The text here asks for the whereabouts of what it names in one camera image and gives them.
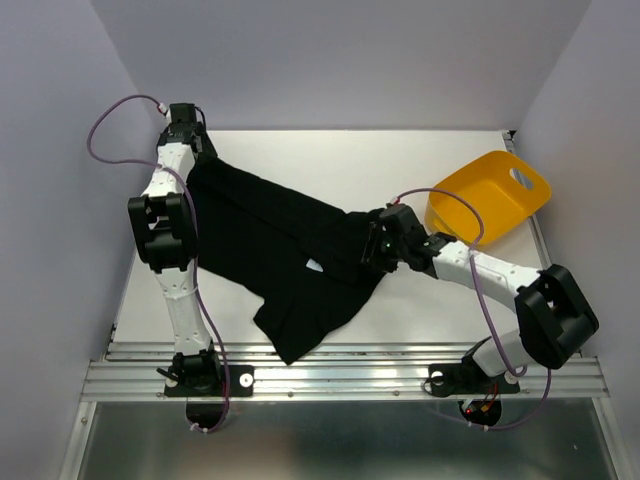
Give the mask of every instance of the yellow basket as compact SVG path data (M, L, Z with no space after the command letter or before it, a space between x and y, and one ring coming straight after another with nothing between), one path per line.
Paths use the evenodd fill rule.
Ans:
M512 230L551 198L551 187L538 172L500 150L474 160L436 188L459 195L480 213L485 231L478 245L487 245ZM429 194L424 219L431 232L446 232L466 243L472 243L479 233L478 221L467 207L442 193Z

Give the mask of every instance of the white table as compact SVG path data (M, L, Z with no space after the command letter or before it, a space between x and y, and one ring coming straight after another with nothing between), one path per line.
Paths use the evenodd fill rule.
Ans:
M501 132L452 131L213 131L220 155L235 167L296 189L346 211L384 206L394 195L433 186L492 150L505 150ZM419 218L426 194L406 198ZM524 223L487 252L540 267L530 224ZM240 285L200 269L205 303L226 342L268 344L253 323L262 299ZM488 300L500 332L516 325L505 307ZM408 268L387 275L351 322L325 343L460 343L488 335L475 294ZM112 349L167 344L173 338L160 287L134 256Z

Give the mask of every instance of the gray wall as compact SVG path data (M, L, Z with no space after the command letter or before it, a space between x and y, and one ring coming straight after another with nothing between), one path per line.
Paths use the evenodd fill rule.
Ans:
M118 305L126 200L148 172L85 154L90 123L135 90L88 2L3 8L0 65L0 477L52 479ZM124 110L98 146L152 153L147 111Z
M589 345L640 458L640 2L594 0L516 136L551 182L541 214L554 260L600 317Z
M589 3L91 1L139 89L227 128L514 128Z

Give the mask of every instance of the handle hole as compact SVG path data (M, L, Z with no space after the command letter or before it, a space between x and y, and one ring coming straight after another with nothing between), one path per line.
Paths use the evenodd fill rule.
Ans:
M513 178L524 188L526 188L527 190L533 190L533 182L520 170L518 170L517 168L512 168L511 170L509 170L509 174L511 175L511 178Z

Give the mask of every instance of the gray floor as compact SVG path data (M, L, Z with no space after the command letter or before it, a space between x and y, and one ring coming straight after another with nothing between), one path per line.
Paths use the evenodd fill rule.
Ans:
M505 403L503 422L533 406ZM224 431L203 436L180 404L104 404L80 478L615 478L590 400L551 400L526 426L488 433L428 408L456 414L453 402L236 404Z

